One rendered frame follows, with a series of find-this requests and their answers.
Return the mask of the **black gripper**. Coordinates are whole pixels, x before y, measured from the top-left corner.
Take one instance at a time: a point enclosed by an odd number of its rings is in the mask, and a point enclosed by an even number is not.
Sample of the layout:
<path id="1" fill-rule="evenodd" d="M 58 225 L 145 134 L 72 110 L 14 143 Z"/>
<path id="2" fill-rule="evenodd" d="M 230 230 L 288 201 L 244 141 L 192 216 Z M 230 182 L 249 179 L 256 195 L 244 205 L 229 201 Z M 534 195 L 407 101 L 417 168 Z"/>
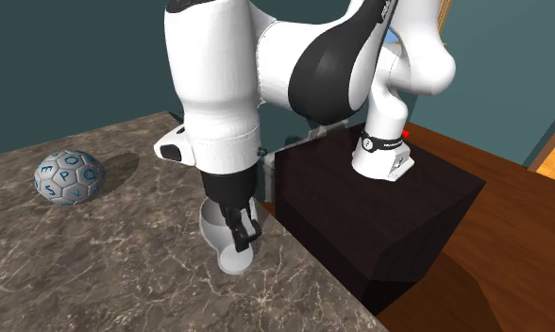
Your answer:
<path id="1" fill-rule="evenodd" d="M 257 167 L 251 166 L 234 174 L 209 174 L 201 171 L 206 195 L 220 204 L 221 214 L 234 240 L 235 251 L 241 253 L 249 247 L 249 240 L 261 234 L 256 201 L 252 197 L 257 188 Z M 248 225 L 244 227 L 242 213 L 245 208 Z"/>

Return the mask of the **white cup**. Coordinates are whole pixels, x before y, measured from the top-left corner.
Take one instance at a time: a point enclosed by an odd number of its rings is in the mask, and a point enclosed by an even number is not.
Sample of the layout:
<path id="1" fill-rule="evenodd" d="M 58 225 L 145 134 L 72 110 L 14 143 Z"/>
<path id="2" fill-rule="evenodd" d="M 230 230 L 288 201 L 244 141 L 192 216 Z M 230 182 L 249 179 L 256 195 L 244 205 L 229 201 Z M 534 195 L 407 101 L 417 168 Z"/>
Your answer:
<path id="1" fill-rule="evenodd" d="M 241 210 L 244 227 L 248 225 L 245 208 Z M 234 240 L 221 214 L 219 204 L 206 198 L 200 206 L 199 228 L 203 239 L 217 253 L 219 268 L 226 274 L 238 275 L 246 271 L 254 259 L 254 250 L 249 247 L 237 253 Z"/>

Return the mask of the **dark robot stand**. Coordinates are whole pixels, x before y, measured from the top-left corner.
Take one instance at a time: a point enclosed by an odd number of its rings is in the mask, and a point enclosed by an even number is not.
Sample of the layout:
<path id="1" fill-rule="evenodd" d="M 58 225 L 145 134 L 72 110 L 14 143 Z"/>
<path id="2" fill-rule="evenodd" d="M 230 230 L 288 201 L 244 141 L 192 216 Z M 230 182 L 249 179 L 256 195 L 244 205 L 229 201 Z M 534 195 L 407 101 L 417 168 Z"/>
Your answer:
<path id="1" fill-rule="evenodd" d="M 362 125 L 275 155 L 279 222 L 371 313 L 420 281 L 485 182 L 413 145 L 397 181 L 351 166 Z"/>

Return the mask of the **grey ball with blue letters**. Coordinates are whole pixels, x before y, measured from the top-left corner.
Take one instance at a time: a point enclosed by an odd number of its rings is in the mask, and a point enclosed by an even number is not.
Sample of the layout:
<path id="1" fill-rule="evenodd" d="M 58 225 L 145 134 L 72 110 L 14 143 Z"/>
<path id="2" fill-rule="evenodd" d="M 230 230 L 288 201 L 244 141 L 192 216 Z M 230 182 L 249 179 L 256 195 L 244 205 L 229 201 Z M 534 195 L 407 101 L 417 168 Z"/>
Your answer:
<path id="1" fill-rule="evenodd" d="M 94 156 L 79 150 L 61 150 L 38 164 L 33 183 L 49 202 L 73 206 L 95 199 L 105 180 L 105 167 Z"/>

